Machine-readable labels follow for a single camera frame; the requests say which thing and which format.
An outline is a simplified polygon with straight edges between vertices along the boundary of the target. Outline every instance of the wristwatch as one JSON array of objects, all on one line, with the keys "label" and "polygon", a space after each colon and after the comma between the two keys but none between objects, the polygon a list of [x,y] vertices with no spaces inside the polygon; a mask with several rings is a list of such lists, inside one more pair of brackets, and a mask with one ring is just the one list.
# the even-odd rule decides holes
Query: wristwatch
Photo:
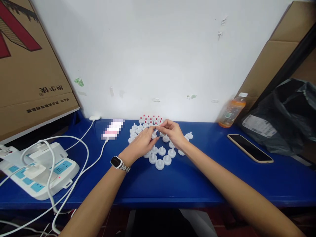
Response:
[{"label": "wristwatch", "polygon": [[111,165],[118,170],[125,171],[126,173],[128,173],[131,170],[131,168],[126,167],[126,165],[124,165],[123,161],[120,158],[118,158],[117,156],[113,156],[113,158],[111,159]]}]

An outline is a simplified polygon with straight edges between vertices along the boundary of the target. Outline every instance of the person's left hand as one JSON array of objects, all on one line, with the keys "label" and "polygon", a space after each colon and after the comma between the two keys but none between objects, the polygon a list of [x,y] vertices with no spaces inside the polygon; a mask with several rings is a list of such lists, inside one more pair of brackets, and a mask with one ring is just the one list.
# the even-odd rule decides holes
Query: person's left hand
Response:
[{"label": "person's left hand", "polygon": [[145,128],[144,131],[138,134],[135,140],[121,152],[118,157],[126,166],[130,167],[138,158],[142,157],[153,148],[159,140],[159,136],[157,136],[155,139],[150,141],[155,128],[155,126]]}]

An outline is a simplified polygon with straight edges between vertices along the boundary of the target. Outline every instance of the smartphone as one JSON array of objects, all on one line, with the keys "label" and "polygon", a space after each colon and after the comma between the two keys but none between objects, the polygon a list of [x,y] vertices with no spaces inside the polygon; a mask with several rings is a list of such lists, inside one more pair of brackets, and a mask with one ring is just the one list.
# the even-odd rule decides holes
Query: smartphone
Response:
[{"label": "smartphone", "polygon": [[239,134],[228,134],[227,137],[255,162],[261,164],[274,162],[274,160],[271,157],[269,157],[266,153],[264,153],[251,142],[249,142],[243,136]]}]

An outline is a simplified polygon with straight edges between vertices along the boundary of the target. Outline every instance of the blue table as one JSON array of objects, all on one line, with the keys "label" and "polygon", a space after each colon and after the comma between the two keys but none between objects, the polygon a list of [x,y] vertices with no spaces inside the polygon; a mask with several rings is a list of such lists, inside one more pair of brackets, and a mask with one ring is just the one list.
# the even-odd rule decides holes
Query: blue table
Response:
[{"label": "blue table", "polygon": [[[129,129],[134,122],[136,121],[126,120],[125,127],[117,140],[110,140],[105,145],[101,159],[80,178],[65,209],[77,208],[110,168],[110,159],[128,146]],[[87,166],[100,155],[104,143],[100,137],[108,123],[109,120],[106,119],[96,121],[83,139],[90,150]],[[65,135],[80,138],[90,124],[91,121],[83,120]],[[227,134],[241,134],[249,139],[238,127],[224,129],[217,123],[203,122],[179,122],[179,124],[184,134],[192,131],[194,135],[192,144],[248,183],[274,205],[278,207],[316,205],[316,173],[293,158],[268,153],[275,162],[259,164],[252,161],[227,138]],[[56,141],[64,148],[76,142],[70,138]],[[169,149],[168,144],[159,139],[157,147],[162,145],[166,150]],[[68,151],[68,154],[68,157],[75,160],[81,169],[86,159],[85,147],[77,144]],[[56,194],[55,200],[62,197],[65,192],[66,190],[62,190]],[[0,188],[0,193],[0,209],[47,209],[51,206],[49,200],[38,201],[28,196],[11,180]],[[162,171],[158,171],[148,159],[143,157],[138,159],[126,175],[114,204],[131,208],[194,208],[214,206],[224,202],[225,199],[193,163],[186,156],[177,153],[171,165],[165,166]]]}]

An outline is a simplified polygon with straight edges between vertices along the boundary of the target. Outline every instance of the orange juice bottle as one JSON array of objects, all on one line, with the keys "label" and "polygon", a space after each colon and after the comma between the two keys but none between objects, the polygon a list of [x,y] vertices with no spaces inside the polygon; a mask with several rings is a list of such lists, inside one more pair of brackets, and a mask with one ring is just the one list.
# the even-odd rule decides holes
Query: orange juice bottle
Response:
[{"label": "orange juice bottle", "polygon": [[219,125],[223,128],[230,128],[239,113],[246,106],[245,98],[248,93],[240,93],[239,96],[233,99],[227,106],[226,111],[224,112],[222,118],[219,121]]}]

